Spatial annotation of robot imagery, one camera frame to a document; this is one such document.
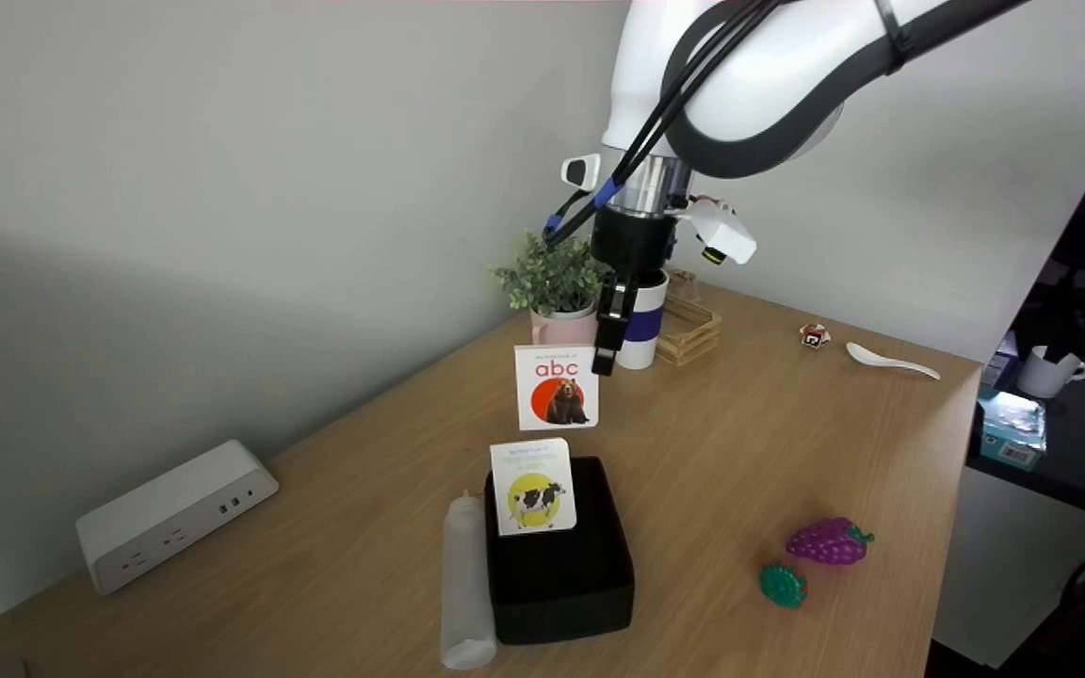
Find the white power strip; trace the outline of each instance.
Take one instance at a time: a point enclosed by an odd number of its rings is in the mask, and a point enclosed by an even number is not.
[[[112,596],[273,493],[278,493],[275,473],[248,450],[226,439],[78,515],[93,590]]]

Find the potted plant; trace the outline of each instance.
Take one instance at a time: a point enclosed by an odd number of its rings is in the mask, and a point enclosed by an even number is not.
[[[593,304],[604,286],[604,265],[593,255],[586,239],[547,244],[526,232],[523,250],[508,266],[493,273],[508,310],[530,311],[535,342],[593,342]]]

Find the small card with image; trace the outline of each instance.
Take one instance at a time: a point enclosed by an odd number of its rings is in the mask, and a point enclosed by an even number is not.
[[[578,529],[574,452],[560,436],[489,445],[496,534]]]
[[[599,423],[599,378],[593,345],[515,345],[520,428],[593,428]]]

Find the green ball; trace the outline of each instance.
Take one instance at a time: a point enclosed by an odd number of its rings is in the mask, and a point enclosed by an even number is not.
[[[805,601],[805,581],[785,561],[763,569],[763,590],[789,612]]]

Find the green plant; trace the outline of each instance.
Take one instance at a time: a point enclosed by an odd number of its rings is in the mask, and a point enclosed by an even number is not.
[[[569,239],[554,250],[538,232],[526,232],[523,250],[508,266],[493,273],[508,310],[530,311],[578,311],[599,295],[604,265],[593,244]]]

